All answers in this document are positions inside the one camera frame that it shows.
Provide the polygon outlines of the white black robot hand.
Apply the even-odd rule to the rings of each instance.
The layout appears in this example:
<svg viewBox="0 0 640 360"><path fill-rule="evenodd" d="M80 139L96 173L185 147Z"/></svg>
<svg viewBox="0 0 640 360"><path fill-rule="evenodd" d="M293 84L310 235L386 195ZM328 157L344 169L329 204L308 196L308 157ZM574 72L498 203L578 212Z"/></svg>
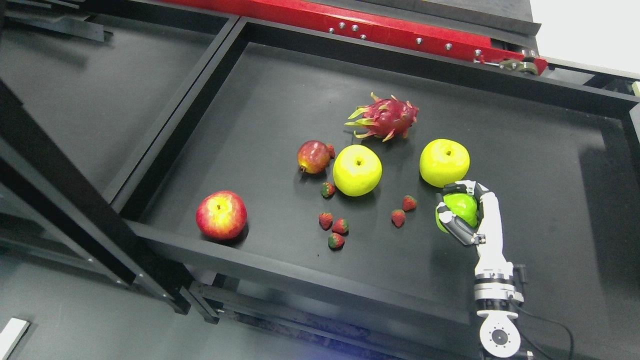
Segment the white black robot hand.
<svg viewBox="0 0 640 360"><path fill-rule="evenodd" d="M445 203L445 195L473 196L478 205L480 219L473 227ZM473 180L458 180L446 184L436 194L437 223L466 248L476 248L478 263L474 274L507 280L514 276L514 265L503 255L503 225L499 201L493 191Z"/></svg>

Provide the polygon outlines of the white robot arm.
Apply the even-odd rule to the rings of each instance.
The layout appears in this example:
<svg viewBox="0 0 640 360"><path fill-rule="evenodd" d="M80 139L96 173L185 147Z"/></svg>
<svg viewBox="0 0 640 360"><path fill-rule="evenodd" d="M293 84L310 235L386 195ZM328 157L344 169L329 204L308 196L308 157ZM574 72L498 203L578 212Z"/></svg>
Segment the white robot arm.
<svg viewBox="0 0 640 360"><path fill-rule="evenodd" d="M474 280L476 315L481 360L534 360L532 350L522 346L524 336L517 321L523 310L525 280L522 264L507 262L505 269L490 269Z"/></svg>

